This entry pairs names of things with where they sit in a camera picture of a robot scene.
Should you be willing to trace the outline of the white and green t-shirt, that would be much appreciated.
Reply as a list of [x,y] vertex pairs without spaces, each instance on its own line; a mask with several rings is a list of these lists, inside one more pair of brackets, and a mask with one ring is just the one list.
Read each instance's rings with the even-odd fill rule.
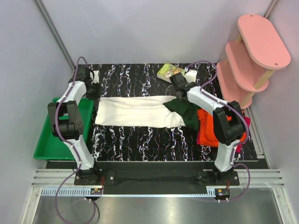
[[101,98],[95,124],[101,126],[174,128],[199,130],[195,104],[174,96]]

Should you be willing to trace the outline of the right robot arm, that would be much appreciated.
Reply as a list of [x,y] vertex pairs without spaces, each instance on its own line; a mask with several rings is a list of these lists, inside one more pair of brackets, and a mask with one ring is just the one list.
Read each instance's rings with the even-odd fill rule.
[[171,76],[170,81],[179,99],[199,106],[213,117],[214,135],[219,145],[214,161],[217,170],[212,173],[212,179],[214,183],[223,185],[229,179],[227,171],[233,167],[235,150],[247,141],[241,138],[249,132],[239,103],[213,96],[195,82],[187,82],[181,73]]

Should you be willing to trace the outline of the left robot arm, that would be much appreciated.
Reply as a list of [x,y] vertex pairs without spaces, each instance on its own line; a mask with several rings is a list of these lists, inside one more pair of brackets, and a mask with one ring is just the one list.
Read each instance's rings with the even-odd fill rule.
[[84,122],[79,111],[79,103],[83,96],[96,93],[97,84],[93,82],[94,72],[87,66],[79,67],[71,78],[64,95],[57,101],[48,104],[48,116],[53,136],[63,142],[73,155],[77,169],[87,170],[85,180],[97,184],[101,173],[94,167],[94,158],[84,140]]

